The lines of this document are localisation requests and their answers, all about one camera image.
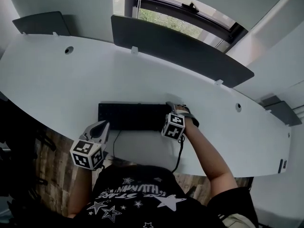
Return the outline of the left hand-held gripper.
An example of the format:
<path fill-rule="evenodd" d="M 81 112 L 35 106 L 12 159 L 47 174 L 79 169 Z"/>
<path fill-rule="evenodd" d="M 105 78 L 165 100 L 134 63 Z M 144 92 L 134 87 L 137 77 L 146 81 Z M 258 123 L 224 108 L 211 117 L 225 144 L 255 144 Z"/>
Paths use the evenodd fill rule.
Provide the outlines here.
<path fill-rule="evenodd" d="M 88 126 L 70 149 L 74 165 L 88 170 L 98 169 L 106 157 L 105 143 L 109 132 L 110 123 L 107 120 Z"/>

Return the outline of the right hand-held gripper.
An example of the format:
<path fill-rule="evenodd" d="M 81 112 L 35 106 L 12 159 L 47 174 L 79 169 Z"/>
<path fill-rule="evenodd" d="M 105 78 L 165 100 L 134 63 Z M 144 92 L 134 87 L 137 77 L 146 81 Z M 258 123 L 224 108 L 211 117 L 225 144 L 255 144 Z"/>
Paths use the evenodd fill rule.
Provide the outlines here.
<path fill-rule="evenodd" d="M 166 105 L 168 105 L 171 108 L 171 111 L 166 115 L 166 120 L 161 130 L 161 135 L 163 137 L 167 137 L 176 141 L 181 139 L 186 127 L 185 118 L 190 118 L 193 124 L 196 127 L 199 127 L 198 120 L 191 112 L 179 114 L 176 112 L 175 104 L 173 102 L 167 101 Z"/>

